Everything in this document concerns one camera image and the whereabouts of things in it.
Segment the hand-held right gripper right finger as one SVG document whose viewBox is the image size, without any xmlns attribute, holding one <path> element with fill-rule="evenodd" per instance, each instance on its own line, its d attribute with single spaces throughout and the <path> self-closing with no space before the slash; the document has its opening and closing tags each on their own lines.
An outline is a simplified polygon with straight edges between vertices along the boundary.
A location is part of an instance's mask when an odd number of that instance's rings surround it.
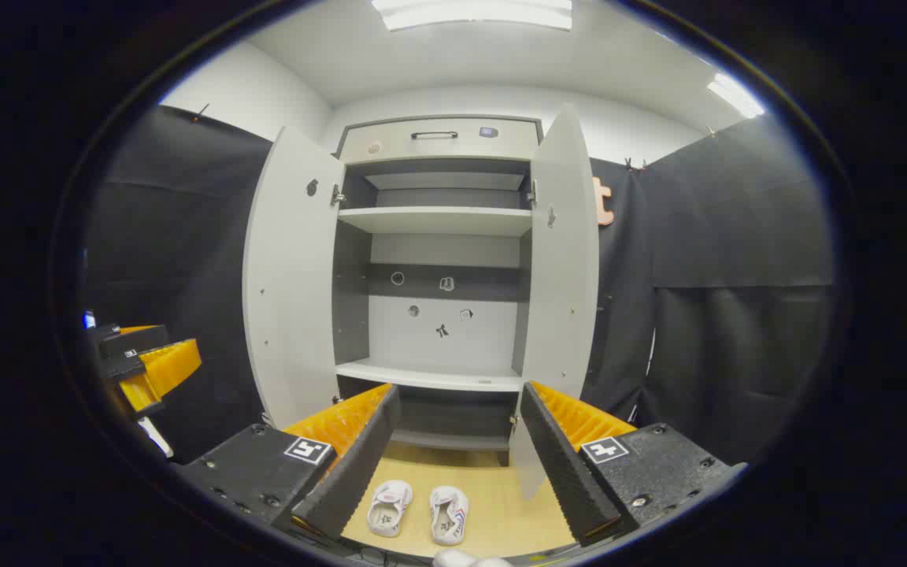
<svg viewBox="0 0 907 567">
<path fill-rule="evenodd" d="M 670 424 L 636 428 L 529 381 L 518 431 L 532 448 L 520 487 L 548 482 L 572 537 L 587 546 L 641 534 L 727 490 L 744 473 Z"/>
</svg>

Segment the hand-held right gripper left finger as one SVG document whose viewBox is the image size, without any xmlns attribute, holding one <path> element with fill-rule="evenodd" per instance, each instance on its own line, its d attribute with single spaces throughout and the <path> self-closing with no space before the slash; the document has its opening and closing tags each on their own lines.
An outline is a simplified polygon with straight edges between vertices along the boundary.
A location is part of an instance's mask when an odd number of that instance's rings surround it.
<svg viewBox="0 0 907 567">
<path fill-rule="evenodd" d="M 249 424 L 180 475 L 225 509 L 282 532 L 337 539 L 363 499 L 399 417 L 382 384 L 280 430 Z"/>
</svg>

